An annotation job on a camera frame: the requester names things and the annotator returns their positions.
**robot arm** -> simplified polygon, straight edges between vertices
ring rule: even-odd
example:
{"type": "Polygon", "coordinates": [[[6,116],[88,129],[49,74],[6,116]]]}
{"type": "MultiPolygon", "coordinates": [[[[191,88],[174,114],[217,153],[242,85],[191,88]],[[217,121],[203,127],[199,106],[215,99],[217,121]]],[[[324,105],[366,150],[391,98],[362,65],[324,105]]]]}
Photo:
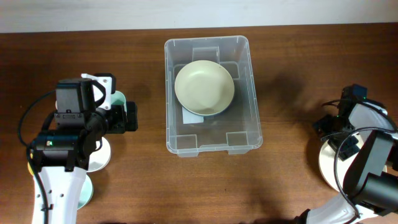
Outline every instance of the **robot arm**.
{"type": "Polygon", "coordinates": [[[90,154],[99,150],[96,141],[105,134],[137,129],[134,102],[110,103],[107,93],[115,92],[115,81],[109,73],[59,81],[57,111],[50,114],[39,135],[28,146],[29,164],[39,177],[34,178],[32,223],[75,223],[90,154]],[[113,84],[104,86],[97,77],[113,84]],[[97,101],[94,86],[102,93],[97,101]],[[57,128],[48,130],[54,117],[57,128]]]}
{"type": "Polygon", "coordinates": [[[395,124],[386,116],[382,104],[367,100],[364,87],[346,87],[339,102],[338,116],[328,115],[315,123],[314,128],[321,137],[329,136],[328,144],[335,152],[341,149],[339,159],[345,160],[358,153],[345,175],[343,194],[356,207],[359,217],[343,194],[339,194],[324,206],[296,217],[296,223],[356,223],[398,211],[397,177],[382,171],[386,163],[398,170],[398,148],[394,146],[397,134],[380,130],[360,132],[365,141],[361,150],[356,147],[354,137],[350,140],[358,128],[396,130],[395,124]]]}

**wire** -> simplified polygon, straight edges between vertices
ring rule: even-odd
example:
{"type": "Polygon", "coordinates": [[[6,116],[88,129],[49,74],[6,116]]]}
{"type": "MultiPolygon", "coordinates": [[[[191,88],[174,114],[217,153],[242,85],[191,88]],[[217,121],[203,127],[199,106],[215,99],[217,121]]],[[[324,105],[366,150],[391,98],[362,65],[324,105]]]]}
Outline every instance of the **wire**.
{"type": "MultiPolygon", "coordinates": [[[[348,198],[348,196],[344,193],[344,190],[343,190],[343,188],[341,187],[340,181],[339,181],[339,179],[338,179],[338,175],[337,175],[337,162],[338,162],[338,156],[339,156],[339,154],[340,154],[341,148],[343,147],[344,143],[345,143],[351,136],[353,136],[353,135],[355,135],[355,134],[357,134],[357,133],[360,133],[361,131],[382,131],[382,132],[387,133],[387,134],[395,134],[395,133],[398,133],[398,132],[397,132],[397,126],[396,126],[395,123],[390,119],[390,117],[388,117],[387,115],[385,115],[385,114],[382,112],[382,110],[380,110],[380,109],[378,109],[378,108],[376,108],[376,107],[374,107],[374,106],[371,106],[371,105],[369,105],[369,104],[367,104],[367,103],[364,103],[363,101],[351,100],[351,99],[340,99],[340,100],[332,100],[332,101],[326,102],[326,103],[322,104],[322,106],[335,106],[335,107],[338,107],[337,105],[335,105],[335,104],[333,104],[333,103],[341,102],[341,101],[350,101],[350,102],[352,102],[352,103],[357,103],[357,104],[366,106],[366,107],[368,107],[368,108],[371,108],[372,110],[374,110],[375,112],[377,112],[379,115],[381,115],[383,118],[385,118],[385,119],[390,123],[390,125],[393,127],[393,130],[386,129],[386,128],[379,128],[379,127],[364,127],[364,128],[355,129],[355,130],[349,132],[349,134],[347,135],[347,137],[341,142],[341,144],[339,145],[339,147],[338,147],[338,149],[337,149],[337,151],[336,151],[335,158],[334,158],[334,162],[333,162],[333,173],[334,173],[334,176],[335,176],[336,185],[337,185],[338,190],[340,191],[340,194],[343,196],[343,198],[347,201],[347,203],[353,208],[353,210],[354,210],[354,212],[355,212],[355,216],[354,216],[353,218],[351,218],[348,222],[345,223],[345,224],[350,224],[350,223],[355,222],[355,220],[356,220],[357,218],[358,218],[358,219],[361,218],[361,215],[359,214],[358,208],[354,205],[354,203],[353,203],[353,202],[348,198]]],[[[328,137],[330,137],[330,136],[334,136],[334,135],[336,135],[336,134],[341,134],[341,133],[345,133],[345,132],[331,133],[331,134],[329,134],[329,135],[327,135],[327,136],[324,136],[322,139],[328,138],[328,137]]]]}
{"type": "Polygon", "coordinates": [[[51,111],[49,115],[45,118],[42,126],[42,131],[46,131],[50,128],[51,122],[54,119],[54,114],[57,112],[57,110],[51,111]]]}
{"type": "Polygon", "coordinates": [[[32,158],[30,158],[30,150],[31,149],[33,149],[32,144],[29,144],[26,147],[26,158],[30,165],[30,168],[32,169],[33,176],[36,178],[37,185],[39,186],[40,192],[42,194],[44,208],[41,209],[41,211],[44,212],[44,223],[48,224],[49,223],[49,210],[50,210],[49,202],[47,200],[47,194],[45,192],[42,179],[40,178],[39,173],[37,172],[37,169],[33,164],[32,158]]]}
{"type": "Polygon", "coordinates": [[[379,108],[374,107],[374,106],[372,106],[372,105],[369,105],[369,104],[367,104],[365,101],[361,101],[361,100],[352,100],[352,99],[331,100],[331,101],[329,101],[329,102],[323,103],[322,106],[335,106],[335,107],[337,107],[337,105],[335,105],[335,104],[333,104],[333,103],[341,102],[341,101],[350,101],[350,102],[352,102],[352,103],[357,103],[357,104],[363,105],[363,106],[365,106],[365,107],[367,107],[367,108],[370,108],[370,109],[374,110],[376,113],[378,113],[378,114],[379,114],[380,116],[382,116],[384,119],[386,119],[386,120],[391,124],[392,128],[393,128],[395,131],[397,131],[397,126],[396,126],[396,124],[393,122],[393,120],[392,120],[389,116],[385,115],[385,114],[382,112],[382,110],[380,110],[379,108]]]}
{"type": "Polygon", "coordinates": [[[95,107],[97,108],[105,102],[106,88],[101,85],[97,80],[92,80],[91,83],[93,84],[93,86],[97,87],[102,93],[102,97],[99,100],[95,101],[95,107]]]}
{"type": "Polygon", "coordinates": [[[22,136],[21,136],[21,129],[22,129],[22,124],[25,120],[26,115],[29,113],[29,111],[36,105],[36,103],[38,103],[40,100],[43,100],[44,98],[48,97],[49,95],[51,95],[51,93],[55,92],[55,90],[52,90],[44,95],[42,95],[40,98],[38,98],[37,100],[35,100],[26,110],[25,113],[22,115],[21,119],[19,120],[19,124],[18,124],[18,138],[19,141],[21,142],[21,144],[23,144],[24,146],[28,146],[28,144],[26,144],[26,142],[23,140],[22,136]]]}
{"type": "MultiPolygon", "coordinates": [[[[47,200],[47,194],[46,194],[46,192],[45,192],[42,179],[40,178],[39,173],[37,172],[37,169],[35,168],[35,166],[34,166],[34,164],[33,164],[32,158],[30,158],[30,150],[33,149],[34,147],[33,147],[32,143],[30,143],[30,144],[28,145],[28,144],[23,140],[22,135],[21,135],[21,129],[22,129],[22,124],[23,124],[23,122],[24,122],[24,120],[25,120],[27,114],[29,113],[29,111],[30,111],[40,100],[43,100],[44,98],[48,97],[49,95],[51,95],[51,94],[54,93],[54,92],[55,92],[55,90],[52,90],[52,91],[50,91],[50,92],[48,92],[48,93],[42,95],[40,98],[38,98],[37,100],[35,100],[35,101],[25,110],[24,114],[22,115],[21,119],[19,120],[18,130],[17,130],[17,134],[18,134],[19,141],[21,142],[22,145],[24,145],[24,146],[26,147],[26,158],[27,158],[27,161],[28,161],[28,163],[29,163],[30,168],[32,169],[33,176],[35,177],[36,182],[37,182],[37,185],[39,186],[40,192],[41,192],[41,194],[42,194],[42,199],[43,199],[44,208],[41,209],[41,211],[44,212],[44,223],[45,223],[45,224],[48,224],[48,223],[49,223],[49,210],[50,210],[50,208],[49,208],[49,202],[48,202],[48,200],[47,200]]],[[[42,129],[43,129],[43,128],[44,128],[44,129],[45,129],[45,128],[48,129],[48,127],[50,126],[51,120],[52,120],[52,118],[53,118],[53,113],[54,113],[54,112],[52,112],[52,115],[51,115],[51,113],[50,113],[50,114],[47,116],[47,118],[46,118],[46,120],[45,120],[45,122],[44,122],[44,124],[43,124],[42,129]]]]}
{"type": "Polygon", "coordinates": [[[94,152],[100,150],[102,148],[102,138],[99,140],[99,147],[94,150],[94,152]]]}

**transparent storage bin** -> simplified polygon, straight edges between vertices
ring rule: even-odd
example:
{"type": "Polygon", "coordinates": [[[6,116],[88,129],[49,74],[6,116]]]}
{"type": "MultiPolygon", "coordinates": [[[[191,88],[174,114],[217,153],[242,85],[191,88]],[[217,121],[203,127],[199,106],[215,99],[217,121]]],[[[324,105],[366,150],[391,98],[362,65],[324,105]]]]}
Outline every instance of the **transparent storage bin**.
{"type": "Polygon", "coordinates": [[[259,148],[262,133],[247,38],[171,39],[164,50],[167,149],[180,157],[194,157],[199,152],[244,154],[259,148]],[[182,67],[196,60],[210,60],[227,69],[234,80],[235,94],[222,113],[205,116],[203,123],[184,124],[174,81],[182,67]]]}

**wooden table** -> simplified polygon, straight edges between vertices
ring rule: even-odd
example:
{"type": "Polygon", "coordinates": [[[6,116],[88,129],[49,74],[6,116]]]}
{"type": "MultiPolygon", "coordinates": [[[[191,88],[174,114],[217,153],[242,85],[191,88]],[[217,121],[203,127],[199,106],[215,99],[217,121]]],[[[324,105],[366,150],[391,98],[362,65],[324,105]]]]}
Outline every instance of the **wooden table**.
{"type": "MultiPolygon", "coordinates": [[[[33,181],[16,135],[23,111],[58,80],[111,72],[138,105],[135,133],[108,135],[112,159],[89,176],[78,223],[279,223],[337,193],[318,169],[311,124],[320,103],[359,83],[398,121],[398,24],[119,30],[0,35],[0,222],[30,223],[33,181]],[[249,39],[264,144],[244,155],[179,158],[165,146],[164,43],[171,38],[249,39]]],[[[55,98],[29,114],[36,137],[55,98]]],[[[396,223],[390,214],[365,223],[396,223]]]]}

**white bowl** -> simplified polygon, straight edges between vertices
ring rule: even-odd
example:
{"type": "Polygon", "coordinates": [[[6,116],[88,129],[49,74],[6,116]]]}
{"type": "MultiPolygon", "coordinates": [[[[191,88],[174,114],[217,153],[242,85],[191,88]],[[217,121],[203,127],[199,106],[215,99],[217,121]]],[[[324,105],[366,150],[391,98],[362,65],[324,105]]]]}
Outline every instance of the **white bowl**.
{"type": "Polygon", "coordinates": [[[192,113],[211,116],[225,110],[234,97],[234,81],[220,64],[198,60],[184,66],[175,79],[175,94],[192,113]]]}

